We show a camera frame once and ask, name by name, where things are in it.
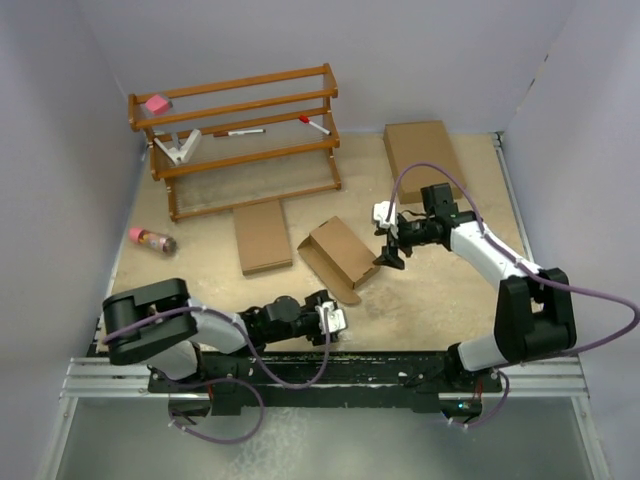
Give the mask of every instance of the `cardboard lid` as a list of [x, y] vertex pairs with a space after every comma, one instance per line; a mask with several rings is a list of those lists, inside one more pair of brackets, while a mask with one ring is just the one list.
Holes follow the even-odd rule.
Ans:
[[243, 275], [293, 264], [279, 201], [234, 208], [233, 222]]

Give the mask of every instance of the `red-capped marker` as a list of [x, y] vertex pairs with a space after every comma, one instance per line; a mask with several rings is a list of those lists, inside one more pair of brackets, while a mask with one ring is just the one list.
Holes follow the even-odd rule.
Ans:
[[322, 133], [324, 133], [325, 135], [331, 135], [331, 132], [329, 130], [327, 130], [324, 127], [321, 127], [320, 125], [318, 125], [316, 122], [312, 122], [311, 120], [309, 120], [309, 117], [307, 117], [306, 115], [300, 115], [300, 121], [302, 123], [306, 123], [307, 125], [311, 125], [312, 127], [320, 130]]

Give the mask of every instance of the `cardboard flap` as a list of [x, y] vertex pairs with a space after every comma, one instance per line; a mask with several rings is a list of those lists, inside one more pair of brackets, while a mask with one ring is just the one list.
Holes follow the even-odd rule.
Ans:
[[311, 267], [322, 283], [335, 297], [338, 302], [345, 305], [358, 305], [360, 297], [347, 285], [336, 271], [325, 261], [318, 251], [311, 244], [311, 238], [307, 237], [298, 246], [298, 253], [302, 259]]

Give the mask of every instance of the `pink eraser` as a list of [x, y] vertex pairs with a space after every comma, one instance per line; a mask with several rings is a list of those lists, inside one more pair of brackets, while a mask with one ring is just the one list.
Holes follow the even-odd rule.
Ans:
[[138, 238], [140, 238], [140, 234], [142, 233], [142, 231], [144, 230], [144, 228], [140, 228], [140, 227], [133, 227], [129, 229], [129, 238], [131, 239], [132, 242], [138, 243]]
[[166, 96], [156, 93], [153, 97], [147, 100], [144, 103], [144, 106], [147, 107], [154, 115], [160, 115], [162, 113], [166, 113], [171, 108], [171, 100], [169, 100]]

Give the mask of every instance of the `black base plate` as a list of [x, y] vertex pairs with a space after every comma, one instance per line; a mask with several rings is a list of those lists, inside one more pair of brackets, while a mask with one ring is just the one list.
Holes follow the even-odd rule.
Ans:
[[[290, 383], [313, 378], [322, 362], [318, 352], [265, 353], [264, 363]], [[499, 379], [487, 372], [463, 374], [449, 381], [444, 374], [445, 352], [331, 352], [322, 378], [305, 390], [289, 390], [275, 384], [253, 358], [203, 353], [208, 378], [231, 374], [252, 384], [267, 407], [305, 408], [409, 408], [417, 413], [446, 411], [451, 416], [469, 416], [478, 405], [457, 400], [441, 401], [441, 393], [471, 394], [479, 380], [484, 392], [500, 392]], [[184, 393], [162, 378], [149, 381], [150, 393]], [[206, 392], [206, 388], [191, 391]], [[253, 394], [237, 384], [214, 388], [212, 415], [239, 415], [242, 407], [257, 406]]]

